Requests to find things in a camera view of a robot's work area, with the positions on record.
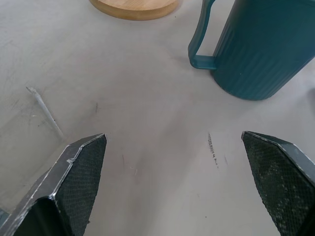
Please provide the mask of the teal ribbed mug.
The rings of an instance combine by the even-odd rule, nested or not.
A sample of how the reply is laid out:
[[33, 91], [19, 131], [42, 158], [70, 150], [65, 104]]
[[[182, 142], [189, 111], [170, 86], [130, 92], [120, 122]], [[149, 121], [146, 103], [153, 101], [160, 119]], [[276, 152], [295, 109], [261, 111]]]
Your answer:
[[214, 2], [202, 2], [188, 57], [227, 93], [270, 98], [315, 58], [315, 0], [235, 0], [213, 55], [199, 55]]

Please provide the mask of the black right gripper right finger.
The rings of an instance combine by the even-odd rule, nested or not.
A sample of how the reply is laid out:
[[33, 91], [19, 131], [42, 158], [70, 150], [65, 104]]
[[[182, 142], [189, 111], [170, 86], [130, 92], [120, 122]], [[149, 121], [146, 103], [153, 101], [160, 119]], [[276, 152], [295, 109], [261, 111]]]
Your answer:
[[242, 133], [256, 189], [281, 236], [315, 236], [315, 163], [295, 144]]

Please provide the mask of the round wooden coaster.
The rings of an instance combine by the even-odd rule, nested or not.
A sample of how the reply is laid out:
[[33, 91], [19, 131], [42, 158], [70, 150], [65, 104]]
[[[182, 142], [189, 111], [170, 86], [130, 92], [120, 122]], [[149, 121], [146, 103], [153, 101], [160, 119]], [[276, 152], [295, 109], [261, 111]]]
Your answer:
[[179, 0], [89, 0], [99, 11], [125, 20], [146, 21], [172, 13]]

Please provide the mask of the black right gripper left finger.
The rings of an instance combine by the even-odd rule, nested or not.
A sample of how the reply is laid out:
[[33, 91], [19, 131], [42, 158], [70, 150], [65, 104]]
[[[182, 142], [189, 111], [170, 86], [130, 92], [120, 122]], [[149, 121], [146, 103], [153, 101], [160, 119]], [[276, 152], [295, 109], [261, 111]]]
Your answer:
[[83, 236], [97, 196], [105, 134], [66, 146], [0, 227], [0, 236]]

